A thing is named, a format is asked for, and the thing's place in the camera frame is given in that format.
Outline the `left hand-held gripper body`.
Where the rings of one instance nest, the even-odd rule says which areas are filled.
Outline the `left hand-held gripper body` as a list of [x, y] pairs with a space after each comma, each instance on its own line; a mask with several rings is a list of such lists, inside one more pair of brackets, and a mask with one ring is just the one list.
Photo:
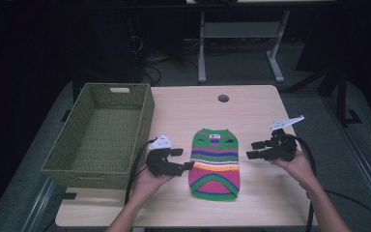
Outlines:
[[154, 176], [181, 176], [183, 174], [182, 164], [168, 160], [172, 149], [175, 149], [174, 143], [165, 133], [149, 145], [146, 164]]

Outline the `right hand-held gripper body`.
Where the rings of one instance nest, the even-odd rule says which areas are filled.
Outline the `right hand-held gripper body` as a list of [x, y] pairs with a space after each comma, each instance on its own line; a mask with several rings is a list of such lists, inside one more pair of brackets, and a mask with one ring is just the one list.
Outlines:
[[271, 139], [266, 141], [269, 149], [265, 150], [265, 160], [291, 161], [294, 158], [294, 152], [297, 150], [297, 138], [286, 133], [284, 128], [292, 126], [303, 119], [304, 116], [300, 115], [292, 119], [273, 121], [271, 125]]

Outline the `striped knitted pet sweater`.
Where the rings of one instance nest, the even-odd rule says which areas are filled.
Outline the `striped knitted pet sweater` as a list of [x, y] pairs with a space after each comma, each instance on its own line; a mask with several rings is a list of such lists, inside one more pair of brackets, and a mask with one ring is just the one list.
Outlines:
[[188, 173], [191, 194], [199, 199], [232, 201], [240, 193], [239, 142], [229, 130], [201, 129], [192, 140]]

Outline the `green woven basket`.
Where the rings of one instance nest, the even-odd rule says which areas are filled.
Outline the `green woven basket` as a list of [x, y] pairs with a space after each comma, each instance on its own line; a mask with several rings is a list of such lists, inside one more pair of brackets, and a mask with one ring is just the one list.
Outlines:
[[154, 108], [148, 84], [85, 84], [42, 172], [67, 188], [125, 189]]

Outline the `person's left hand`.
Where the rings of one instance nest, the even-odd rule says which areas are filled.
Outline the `person's left hand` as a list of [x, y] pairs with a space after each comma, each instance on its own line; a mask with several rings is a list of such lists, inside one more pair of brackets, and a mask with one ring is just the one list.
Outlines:
[[173, 176], [154, 176], [146, 164], [143, 164], [135, 176], [135, 185], [129, 203], [145, 203]]

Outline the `person's right hand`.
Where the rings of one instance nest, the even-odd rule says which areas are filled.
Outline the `person's right hand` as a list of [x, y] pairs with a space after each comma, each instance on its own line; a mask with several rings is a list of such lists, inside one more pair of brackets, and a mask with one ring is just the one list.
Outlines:
[[272, 160], [271, 164], [284, 169], [305, 190], [315, 189], [319, 185], [310, 162], [302, 151], [296, 150], [291, 161], [276, 159]]

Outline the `black metal stand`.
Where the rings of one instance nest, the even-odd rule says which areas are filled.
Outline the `black metal stand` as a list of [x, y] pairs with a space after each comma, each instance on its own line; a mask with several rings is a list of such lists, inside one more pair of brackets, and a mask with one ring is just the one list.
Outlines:
[[304, 86], [322, 79], [317, 89], [321, 97], [328, 97], [336, 91], [335, 115], [339, 122], [347, 127], [350, 124], [361, 124], [361, 120], [353, 109], [346, 106], [347, 99], [347, 73], [343, 66], [331, 64], [318, 72], [311, 74], [304, 80], [299, 81], [287, 89], [288, 92], [296, 92]]

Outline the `dark computer tower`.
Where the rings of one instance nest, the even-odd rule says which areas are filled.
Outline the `dark computer tower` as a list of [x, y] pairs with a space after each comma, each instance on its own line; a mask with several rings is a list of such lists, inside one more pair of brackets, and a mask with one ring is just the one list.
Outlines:
[[101, 81], [139, 83], [137, 68], [128, 32], [127, 19], [117, 12], [101, 12], [90, 22], [89, 51], [92, 68]]

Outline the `aluminium floor rail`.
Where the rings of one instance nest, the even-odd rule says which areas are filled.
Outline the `aluminium floor rail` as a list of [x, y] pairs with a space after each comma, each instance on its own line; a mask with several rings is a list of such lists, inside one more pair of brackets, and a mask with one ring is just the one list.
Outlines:
[[332, 102], [332, 100], [322, 98], [322, 103], [325, 106], [325, 108], [328, 111], [328, 114], [332, 118], [333, 123], [337, 127], [339, 133], [345, 140], [345, 143], [347, 144], [347, 147], [351, 150], [351, 153], [354, 157], [355, 163], [365, 180], [367, 186], [369, 187], [371, 191], [371, 165], [368, 163], [368, 160], [362, 153], [362, 150], [360, 146], [357, 144], [356, 139], [351, 134], [351, 131], [349, 130], [349, 127], [342, 123], [336, 116], [336, 109]]
[[38, 231], [44, 211], [50, 202], [50, 198], [55, 188], [56, 184], [50, 178], [44, 179], [43, 185], [33, 202], [32, 209], [28, 213], [27, 218], [21, 228], [21, 232]]

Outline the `grey metal desk frame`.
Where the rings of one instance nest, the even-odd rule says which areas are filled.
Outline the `grey metal desk frame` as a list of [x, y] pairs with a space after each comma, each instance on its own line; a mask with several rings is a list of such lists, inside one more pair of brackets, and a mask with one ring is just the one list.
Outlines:
[[198, 82], [205, 83], [205, 41], [206, 39], [274, 39], [274, 45], [267, 51], [267, 59], [275, 80], [278, 83], [284, 81], [283, 74], [279, 68], [276, 55], [280, 47], [290, 11], [283, 13], [279, 21], [266, 22], [207, 22], [205, 13], [200, 14], [199, 25], [199, 50], [197, 57]]

